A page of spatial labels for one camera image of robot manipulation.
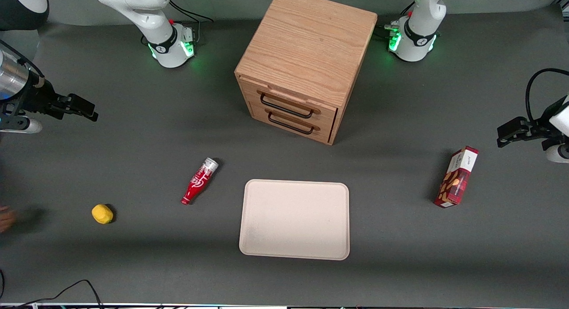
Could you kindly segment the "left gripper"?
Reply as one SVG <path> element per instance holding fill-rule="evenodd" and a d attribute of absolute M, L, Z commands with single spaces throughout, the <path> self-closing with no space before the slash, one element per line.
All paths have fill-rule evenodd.
<path fill-rule="evenodd" d="M 506 145 L 518 141 L 528 141 L 532 135 L 545 139 L 555 140 L 559 143 L 568 143 L 568 96 L 563 96 L 549 105 L 540 118 L 534 119 L 530 107 L 529 97 L 526 97 L 526 114 L 524 117 L 516 117 L 500 125 L 497 128 L 497 146 L 503 148 Z"/>

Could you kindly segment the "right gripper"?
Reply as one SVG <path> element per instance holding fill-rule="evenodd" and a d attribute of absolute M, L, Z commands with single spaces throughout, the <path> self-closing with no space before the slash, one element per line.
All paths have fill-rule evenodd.
<path fill-rule="evenodd" d="M 15 95 L 1 100 L 1 113 L 8 116 L 26 116 L 33 113 L 62 120 L 65 114 L 68 114 L 97 122 L 98 113 L 94 109 L 95 104 L 77 94 L 62 96 L 56 93 L 51 84 L 44 84 L 41 88 L 25 86 Z"/>

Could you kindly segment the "person's hand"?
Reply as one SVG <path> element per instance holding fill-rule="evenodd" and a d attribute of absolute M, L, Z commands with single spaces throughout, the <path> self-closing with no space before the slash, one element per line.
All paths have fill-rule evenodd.
<path fill-rule="evenodd" d="M 9 206 L 0 208 L 0 232 L 4 233 L 16 223 L 16 212 Z"/>

